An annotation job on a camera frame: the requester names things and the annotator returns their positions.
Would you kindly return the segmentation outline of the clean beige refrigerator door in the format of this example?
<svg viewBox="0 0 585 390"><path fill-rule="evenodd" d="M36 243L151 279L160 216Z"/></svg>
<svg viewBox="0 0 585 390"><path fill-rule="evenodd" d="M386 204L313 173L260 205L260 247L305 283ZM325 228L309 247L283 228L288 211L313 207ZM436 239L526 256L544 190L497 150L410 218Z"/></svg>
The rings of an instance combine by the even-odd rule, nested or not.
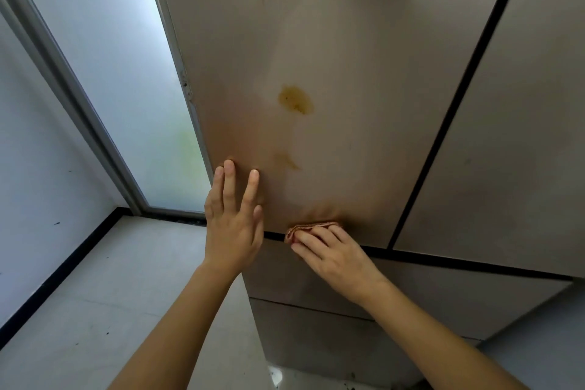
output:
<svg viewBox="0 0 585 390"><path fill-rule="evenodd" d="M509 0L395 249L585 278L585 0Z"/></svg>

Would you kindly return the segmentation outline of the black baseboard strip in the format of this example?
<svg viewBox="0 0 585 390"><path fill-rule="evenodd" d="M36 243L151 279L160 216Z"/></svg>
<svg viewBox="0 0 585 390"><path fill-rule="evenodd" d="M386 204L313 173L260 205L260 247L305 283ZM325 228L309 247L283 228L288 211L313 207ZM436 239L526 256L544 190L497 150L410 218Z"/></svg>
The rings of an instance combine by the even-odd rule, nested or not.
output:
<svg viewBox="0 0 585 390"><path fill-rule="evenodd" d="M127 207L114 209L92 233L59 265L18 310L0 325L0 338L11 338L27 320L40 308L57 287L72 273L77 265L97 246L101 239L113 228L121 217L132 216Z"/></svg>

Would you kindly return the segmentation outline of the person's right forearm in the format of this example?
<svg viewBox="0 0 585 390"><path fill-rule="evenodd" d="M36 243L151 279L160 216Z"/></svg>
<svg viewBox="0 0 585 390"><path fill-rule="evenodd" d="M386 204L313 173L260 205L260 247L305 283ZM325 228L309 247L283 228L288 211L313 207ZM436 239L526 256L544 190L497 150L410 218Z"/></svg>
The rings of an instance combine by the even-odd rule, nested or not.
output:
<svg viewBox="0 0 585 390"><path fill-rule="evenodd" d="M400 346L434 390L529 390L390 282L360 284L351 299Z"/></svg>

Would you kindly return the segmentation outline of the person's left forearm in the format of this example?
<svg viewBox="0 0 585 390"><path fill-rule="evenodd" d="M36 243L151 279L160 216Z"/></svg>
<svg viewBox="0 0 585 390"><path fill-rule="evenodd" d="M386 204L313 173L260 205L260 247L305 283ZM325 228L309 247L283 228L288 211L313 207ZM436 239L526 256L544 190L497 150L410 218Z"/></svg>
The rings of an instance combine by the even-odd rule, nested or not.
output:
<svg viewBox="0 0 585 390"><path fill-rule="evenodd" d="M242 262L204 260L108 390L186 390Z"/></svg>

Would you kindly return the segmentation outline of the frosted glass window grey frame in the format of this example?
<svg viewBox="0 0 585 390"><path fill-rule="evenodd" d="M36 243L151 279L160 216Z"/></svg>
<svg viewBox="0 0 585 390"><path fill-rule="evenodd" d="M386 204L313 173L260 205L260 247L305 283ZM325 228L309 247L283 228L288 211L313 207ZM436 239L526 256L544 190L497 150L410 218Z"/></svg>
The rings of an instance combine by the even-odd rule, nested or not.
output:
<svg viewBox="0 0 585 390"><path fill-rule="evenodd" d="M31 0L143 203L203 213L210 184L156 0Z"/></svg>

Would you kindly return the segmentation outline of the narrow beige refrigerator drawer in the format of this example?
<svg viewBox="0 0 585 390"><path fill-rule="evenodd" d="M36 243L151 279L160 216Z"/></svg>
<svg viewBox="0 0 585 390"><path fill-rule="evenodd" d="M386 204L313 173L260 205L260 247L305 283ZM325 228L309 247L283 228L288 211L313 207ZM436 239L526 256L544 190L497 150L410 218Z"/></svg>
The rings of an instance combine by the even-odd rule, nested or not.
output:
<svg viewBox="0 0 585 390"><path fill-rule="evenodd" d="M379 388L408 388L423 375L373 320L250 298L269 362Z"/></svg>

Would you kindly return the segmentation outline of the pink cleaning cloth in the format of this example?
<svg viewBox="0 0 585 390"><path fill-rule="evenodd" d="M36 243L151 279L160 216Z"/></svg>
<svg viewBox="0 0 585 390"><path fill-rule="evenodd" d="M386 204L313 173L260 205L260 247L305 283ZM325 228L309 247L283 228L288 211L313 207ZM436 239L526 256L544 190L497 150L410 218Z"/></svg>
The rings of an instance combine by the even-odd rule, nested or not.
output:
<svg viewBox="0 0 585 390"><path fill-rule="evenodd" d="M301 223L295 224L288 229L288 231L284 235L284 243L285 244L293 244L295 241L295 234L297 231L305 231L310 232L314 228L328 228L332 225L340 226L339 222L336 221L322 221L322 222L312 222L312 223Z"/></svg>

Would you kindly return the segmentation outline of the person's left hand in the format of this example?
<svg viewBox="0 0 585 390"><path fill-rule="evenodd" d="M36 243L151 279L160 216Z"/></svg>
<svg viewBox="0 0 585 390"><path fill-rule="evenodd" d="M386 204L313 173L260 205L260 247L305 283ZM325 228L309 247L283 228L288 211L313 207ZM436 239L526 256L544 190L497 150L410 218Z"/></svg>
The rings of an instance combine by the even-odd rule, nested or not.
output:
<svg viewBox="0 0 585 390"><path fill-rule="evenodd" d="M207 220L204 262L232 279L252 263L261 247L261 244L253 244L253 211L259 204L259 183L259 171L251 170L240 202L236 196L237 212L225 213L223 165L218 166L204 204Z"/></svg>

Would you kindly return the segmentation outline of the wide beige refrigerator drawer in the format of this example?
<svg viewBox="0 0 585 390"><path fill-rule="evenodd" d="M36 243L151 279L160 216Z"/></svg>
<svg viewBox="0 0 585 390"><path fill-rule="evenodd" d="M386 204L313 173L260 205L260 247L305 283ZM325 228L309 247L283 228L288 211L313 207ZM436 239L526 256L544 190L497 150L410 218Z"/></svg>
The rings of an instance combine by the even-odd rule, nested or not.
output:
<svg viewBox="0 0 585 390"><path fill-rule="evenodd" d="M486 340L571 285L568 281L498 275L375 259L408 298L452 331ZM371 320L334 291L290 247L263 243L244 281L251 298Z"/></svg>

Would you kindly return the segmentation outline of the stained beige refrigerator door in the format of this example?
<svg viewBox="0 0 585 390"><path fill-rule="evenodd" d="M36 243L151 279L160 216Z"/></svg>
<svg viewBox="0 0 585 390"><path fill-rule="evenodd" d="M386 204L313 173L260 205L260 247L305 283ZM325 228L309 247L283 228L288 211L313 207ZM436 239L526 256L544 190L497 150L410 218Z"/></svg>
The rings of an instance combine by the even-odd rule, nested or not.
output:
<svg viewBox="0 0 585 390"><path fill-rule="evenodd" d="M187 99L265 231L385 247L497 0L164 0Z"/></svg>

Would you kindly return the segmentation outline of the person's right hand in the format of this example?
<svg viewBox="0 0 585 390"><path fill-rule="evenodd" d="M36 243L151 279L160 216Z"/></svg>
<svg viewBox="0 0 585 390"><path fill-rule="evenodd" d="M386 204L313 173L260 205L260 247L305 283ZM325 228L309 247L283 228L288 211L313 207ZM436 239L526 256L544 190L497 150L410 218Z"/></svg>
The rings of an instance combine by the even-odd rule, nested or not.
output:
<svg viewBox="0 0 585 390"><path fill-rule="evenodd" d="M290 247L295 252L295 242ZM361 307L389 283L362 248L335 249L330 260L306 264L332 289Z"/></svg>

